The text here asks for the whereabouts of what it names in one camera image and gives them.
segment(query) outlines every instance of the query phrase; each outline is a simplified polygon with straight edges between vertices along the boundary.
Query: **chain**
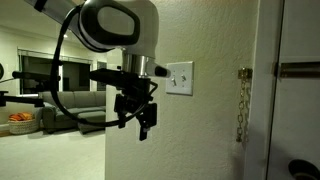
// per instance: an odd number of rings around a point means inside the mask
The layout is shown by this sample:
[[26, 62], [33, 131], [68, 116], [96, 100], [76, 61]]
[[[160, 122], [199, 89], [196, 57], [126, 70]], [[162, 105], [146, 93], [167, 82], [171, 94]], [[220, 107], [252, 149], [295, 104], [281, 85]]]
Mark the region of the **chain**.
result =
[[243, 127], [242, 127], [242, 123], [243, 123], [243, 119], [244, 119], [244, 106], [245, 106], [245, 91], [246, 91], [246, 79], [242, 78], [241, 79], [241, 89], [240, 89], [240, 102], [239, 102], [239, 110], [240, 113], [238, 115], [238, 123], [239, 126], [237, 128], [237, 142], [242, 142], [242, 135], [243, 135]]

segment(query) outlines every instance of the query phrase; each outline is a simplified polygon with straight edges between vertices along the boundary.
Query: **black cable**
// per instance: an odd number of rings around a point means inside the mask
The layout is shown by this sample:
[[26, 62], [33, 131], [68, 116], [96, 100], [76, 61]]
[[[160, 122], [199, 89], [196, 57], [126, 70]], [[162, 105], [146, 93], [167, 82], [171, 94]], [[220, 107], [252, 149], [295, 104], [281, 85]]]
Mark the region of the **black cable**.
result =
[[[59, 60], [60, 57], [60, 51], [61, 51], [61, 45], [62, 42], [64, 40], [64, 34], [66, 33], [69, 24], [72, 20], [72, 18], [80, 13], [81, 11], [81, 5], [80, 6], [76, 6], [75, 8], [73, 8], [68, 15], [66, 16], [65, 21], [62, 23], [61, 29], [60, 29], [60, 34], [59, 34], [59, 38], [58, 38], [58, 42], [57, 42], [57, 46], [56, 46], [56, 50], [54, 53], [54, 57], [53, 57], [53, 61], [52, 61], [52, 66], [51, 66], [51, 73], [50, 73], [50, 81], [51, 82], [56, 82], [57, 81], [57, 77], [58, 77], [58, 70], [59, 70], [59, 65], [61, 65], [61, 62]], [[157, 84], [154, 85], [155, 88], [153, 88], [153, 90], [149, 93], [149, 95], [151, 95], [155, 89], [157, 88]], [[118, 126], [119, 124], [122, 124], [123, 122], [128, 122], [131, 119], [133, 119], [135, 116], [137, 116], [138, 114], [142, 113], [145, 108], [147, 107], [148, 102], [145, 102], [143, 105], [141, 105], [136, 112], [134, 112], [132, 115], [125, 117], [124, 120], [114, 120], [114, 121], [109, 121], [109, 122], [101, 122], [101, 123], [93, 123], [93, 122], [89, 122], [86, 119], [80, 119], [78, 117], [76, 117], [75, 115], [71, 114], [67, 109], [64, 108], [64, 106], [61, 104], [59, 97], [58, 97], [58, 93], [57, 93], [57, 85], [56, 83], [51, 83], [50, 85], [50, 92], [51, 92], [51, 96], [54, 100], [54, 102], [56, 103], [56, 105], [58, 106], [58, 108], [61, 110], [61, 112], [63, 112], [63, 114], [65, 114], [66, 116], [68, 116], [69, 118], [71, 118], [72, 120], [75, 120], [79, 123], [82, 124], [88, 124], [88, 125], [92, 125], [92, 126], [99, 126], [99, 127], [112, 127], [112, 126]]]
[[12, 80], [15, 80], [15, 78], [11, 78], [11, 79], [6, 79], [6, 80], [3, 80], [3, 81], [0, 81], [0, 83], [4, 83], [4, 82], [7, 82], [7, 81], [12, 81]]

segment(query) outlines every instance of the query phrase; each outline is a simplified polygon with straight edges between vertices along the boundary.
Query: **white wall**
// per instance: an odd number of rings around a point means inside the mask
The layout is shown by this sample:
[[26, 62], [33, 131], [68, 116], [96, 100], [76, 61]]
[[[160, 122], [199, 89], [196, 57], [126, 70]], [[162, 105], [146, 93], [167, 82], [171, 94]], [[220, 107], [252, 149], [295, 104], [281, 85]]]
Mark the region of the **white wall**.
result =
[[136, 121], [107, 129], [106, 179], [240, 180], [237, 70], [252, 66], [258, 0], [153, 2], [160, 16], [157, 62], [194, 61], [194, 95], [168, 95], [157, 79], [159, 123], [149, 138], [138, 141]]
[[[3, 80], [12, 78], [12, 72], [19, 70], [18, 48], [53, 54], [56, 46], [56, 39], [4, 27], [0, 27], [0, 40], [0, 62], [5, 70]], [[106, 62], [106, 54], [92, 53], [80, 44], [64, 43], [61, 55], [94, 60], [94, 67], [98, 60]], [[9, 95], [12, 96], [18, 95], [19, 81], [2, 83], [0, 90], [9, 91]], [[6, 107], [0, 107], [0, 124], [6, 123], [12, 113], [32, 109], [32, 105], [9, 102]]]

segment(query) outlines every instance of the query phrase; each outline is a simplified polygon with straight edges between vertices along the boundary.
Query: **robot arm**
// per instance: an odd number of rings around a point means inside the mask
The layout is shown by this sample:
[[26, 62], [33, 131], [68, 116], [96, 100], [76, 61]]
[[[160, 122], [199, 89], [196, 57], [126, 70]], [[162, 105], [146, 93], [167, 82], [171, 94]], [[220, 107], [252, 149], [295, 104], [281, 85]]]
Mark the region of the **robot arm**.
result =
[[[123, 128], [128, 120], [137, 117], [141, 125], [140, 140], [146, 139], [147, 131], [157, 123], [157, 105], [149, 104], [157, 84], [149, 76], [170, 76], [167, 69], [154, 62], [159, 26], [154, 4], [149, 0], [87, 0], [75, 8], [76, 4], [71, 0], [25, 1], [62, 24], [62, 27], [68, 22], [68, 28], [88, 49], [94, 52], [107, 52], [114, 48], [123, 50], [121, 71], [99, 69], [90, 73], [90, 79], [122, 91], [116, 97], [114, 108], [118, 121], [95, 124], [77, 119], [64, 109], [53, 87], [51, 94], [61, 111], [81, 123], [104, 127], [117, 125]], [[66, 17], [70, 14], [73, 17], [69, 22]], [[56, 80], [54, 77], [58, 65], [61, 65], [61, 62], [58, 63], [60, 40], [61, 34], [54, 58], [56, 64], [52, 65], [51, 70], [52, 81]]]

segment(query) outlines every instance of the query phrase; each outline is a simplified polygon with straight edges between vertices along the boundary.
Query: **gray sofa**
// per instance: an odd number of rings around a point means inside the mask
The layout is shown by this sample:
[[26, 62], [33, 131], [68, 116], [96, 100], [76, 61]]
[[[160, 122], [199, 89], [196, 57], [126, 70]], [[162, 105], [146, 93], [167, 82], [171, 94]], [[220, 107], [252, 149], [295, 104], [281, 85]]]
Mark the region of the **gray sofa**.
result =
[[[75, 92], [58, 92], [61, 104], [72, 114], [88, 112], [97, 112], [97, 116], [101, 117], [101, 112], [106, 110], [106, 92], [105, 91], [75, 91]], [[56, 107], [50, 92], [39, 93], [39, 98], [44, 100], [45, 107], [42, 108], [42, 122], [44, 129], [48, 133], [54, 133], [59, 130], [77, 128], [78, 123], [65, 116], [59, 108]]]

